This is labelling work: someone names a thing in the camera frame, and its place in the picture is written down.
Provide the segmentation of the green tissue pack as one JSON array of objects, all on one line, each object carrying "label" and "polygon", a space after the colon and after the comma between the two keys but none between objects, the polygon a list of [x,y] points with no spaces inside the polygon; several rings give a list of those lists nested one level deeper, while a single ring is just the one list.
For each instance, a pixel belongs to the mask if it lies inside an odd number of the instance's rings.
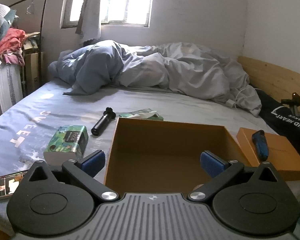
[{"label": "green tissue pack", "polygon": [[61,126],[49,141],[43,156],[48,165],[61,166],[67,160],[81,160],[88,143],[87,128],[81,125]]}]

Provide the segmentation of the blue black handheld tool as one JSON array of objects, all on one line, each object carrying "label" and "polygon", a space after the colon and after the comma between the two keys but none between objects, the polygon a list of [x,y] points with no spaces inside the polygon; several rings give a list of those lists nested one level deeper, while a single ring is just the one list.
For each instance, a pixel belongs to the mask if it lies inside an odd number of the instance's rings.
[{"label": "blue black handheld tool", "polygon": [[266,161],[269,157],[269,148],[264,130],[259,130],[251,136],[259,161]]}]

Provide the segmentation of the black flashlight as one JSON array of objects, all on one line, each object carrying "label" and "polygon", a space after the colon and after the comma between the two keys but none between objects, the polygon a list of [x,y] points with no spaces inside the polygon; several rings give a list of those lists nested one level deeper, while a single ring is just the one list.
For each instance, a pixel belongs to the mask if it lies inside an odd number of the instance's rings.
[{"label": "black flashlight", "polygon": [[92,135],[100,136],[107,128],[107,126],[110,124],[110,122],[115,118],[116,118],[116,113],[113,111],[112,108],[107,107],[100,120],[98,120],[98,122],[91,129]]}]

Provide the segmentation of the open brown cardboard box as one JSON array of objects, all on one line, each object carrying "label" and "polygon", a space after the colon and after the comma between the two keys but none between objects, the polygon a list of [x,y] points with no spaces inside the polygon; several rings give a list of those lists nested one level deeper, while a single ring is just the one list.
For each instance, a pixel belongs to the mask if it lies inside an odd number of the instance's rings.
[{"label": "open brown cardboard box", "polygon": [[211,179],[200,166],[203,151],[249,165],[224,126],[118,118],[104,184],[121,196],[187,195]]}]

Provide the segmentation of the smartphone with photo screen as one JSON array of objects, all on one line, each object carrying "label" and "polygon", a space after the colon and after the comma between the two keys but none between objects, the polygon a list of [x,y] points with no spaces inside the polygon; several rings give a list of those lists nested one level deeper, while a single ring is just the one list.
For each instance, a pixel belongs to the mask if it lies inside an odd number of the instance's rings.
[{"label": "smartphone with photo screen", "polygon": [[0,200],[10,198],[14,194],[26,173],[27,170],[0,176]]}]

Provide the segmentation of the black printed garment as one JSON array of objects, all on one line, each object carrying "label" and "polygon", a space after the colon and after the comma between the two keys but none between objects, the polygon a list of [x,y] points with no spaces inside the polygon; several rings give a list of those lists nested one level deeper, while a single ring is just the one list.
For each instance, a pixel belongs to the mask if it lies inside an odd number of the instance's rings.
[{"label": "black printed garment", "polygon": [[259,116],[277,134],[286,137],[291,143],[300,143],[300,117],[294,116],[288,107],[264,91],[256,91],[262,104]]}]

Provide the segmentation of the green flat packet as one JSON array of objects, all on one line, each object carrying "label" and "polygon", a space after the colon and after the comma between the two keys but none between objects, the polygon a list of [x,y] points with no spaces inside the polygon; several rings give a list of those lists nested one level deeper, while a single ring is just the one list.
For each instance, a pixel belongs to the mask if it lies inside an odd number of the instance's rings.
[{"label": "green flat packet", "polygon": [[161,120],[163,117],[157,112],[150,108],[141,109],[133,112],[120,113],[119,117],[129,119],[145,119],[145,120]]}]

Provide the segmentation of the black device with red light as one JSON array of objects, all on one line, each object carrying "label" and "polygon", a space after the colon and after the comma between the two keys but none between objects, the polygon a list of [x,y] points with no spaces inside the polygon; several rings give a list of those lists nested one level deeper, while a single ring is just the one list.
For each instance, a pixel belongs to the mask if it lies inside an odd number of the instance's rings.
[{"label": "black device with red light", "polygon": [[281,99],[283,105],[288,105],[294,116],[300,117],[300,111],[298,107],[300,106],[300,95],[296,92],[292,93],[291,99]]}]

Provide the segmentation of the wooden headboard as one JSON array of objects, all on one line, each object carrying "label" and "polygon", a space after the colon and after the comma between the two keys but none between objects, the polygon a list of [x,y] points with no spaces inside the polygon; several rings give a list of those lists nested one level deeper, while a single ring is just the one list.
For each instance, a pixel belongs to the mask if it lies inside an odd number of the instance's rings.
[{"label": "wooden headboard", "polygon": [[290,99],[294,92],[300,96],[299,73],[245,56],[239,56],[237,61],[249,75],[250,83],[275,100]]}]

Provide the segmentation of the grey crumpled duvet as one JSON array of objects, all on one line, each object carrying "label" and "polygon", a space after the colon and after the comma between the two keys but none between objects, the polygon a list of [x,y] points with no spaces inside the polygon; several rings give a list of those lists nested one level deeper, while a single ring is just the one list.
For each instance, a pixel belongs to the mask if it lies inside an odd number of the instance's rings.
[{"label": "grey crumpled duvet", "polygon": [[225,104],[247,88],[238,107],[252,115],[261,111],[261,100],[249,75],[234,59],[194,43],[134,46],[105,40],[64,51],[49,67],[51,77],[70,85],[68,95],[90,95],[102,86],[164,89],[202,100]]}]

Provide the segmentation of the white radiator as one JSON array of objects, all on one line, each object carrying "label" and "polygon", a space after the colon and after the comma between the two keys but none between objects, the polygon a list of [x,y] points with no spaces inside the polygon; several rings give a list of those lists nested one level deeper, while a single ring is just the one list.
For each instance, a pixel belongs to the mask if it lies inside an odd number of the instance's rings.
[{"label": "white radiator", "polygon": [[0,60],[0,115],[23,99],[21,66]]}]

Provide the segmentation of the cardboard box by rack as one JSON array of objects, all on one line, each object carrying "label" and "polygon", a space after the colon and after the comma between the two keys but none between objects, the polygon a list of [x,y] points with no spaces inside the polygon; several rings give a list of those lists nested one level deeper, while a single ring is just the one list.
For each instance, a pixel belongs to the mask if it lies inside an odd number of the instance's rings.
[{"label": "cardboard box by rack", "polygon": [[41,83],[39,74],[39,53],[31,53],[24,56],[25,61],[25,87],[27,94],[37,90]]}]

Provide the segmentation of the pile of red clothes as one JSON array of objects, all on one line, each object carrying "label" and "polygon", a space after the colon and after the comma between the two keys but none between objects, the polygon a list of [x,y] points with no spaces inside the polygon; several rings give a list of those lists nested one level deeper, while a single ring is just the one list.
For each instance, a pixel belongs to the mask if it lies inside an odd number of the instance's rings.
[{"label": "pile of red clothes", "polygon": [[5,37],[0,41],[0,60],[6,64],[24,66],[23,41],[26,38],[25,31],[10,28]]}]

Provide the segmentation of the white curtain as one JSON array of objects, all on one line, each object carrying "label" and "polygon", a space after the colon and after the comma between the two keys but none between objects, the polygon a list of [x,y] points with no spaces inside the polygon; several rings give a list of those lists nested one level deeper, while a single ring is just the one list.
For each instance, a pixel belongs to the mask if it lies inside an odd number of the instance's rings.
[{"label": "white curtain", "polygon": [[80,43],[101,37],[100,4],[101,0],[83,1],[75,32],[79,35]]}]

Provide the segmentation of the window with frame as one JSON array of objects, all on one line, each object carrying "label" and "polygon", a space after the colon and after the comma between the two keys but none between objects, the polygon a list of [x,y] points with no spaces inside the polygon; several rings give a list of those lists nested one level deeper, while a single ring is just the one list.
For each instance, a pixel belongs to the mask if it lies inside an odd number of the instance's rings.
[{"label": "window with frame", "polygon": [[[64,0],[62,28],[75,27],[84,0]],[[149,27],[153,0],[101,0],[102,24]]]}]

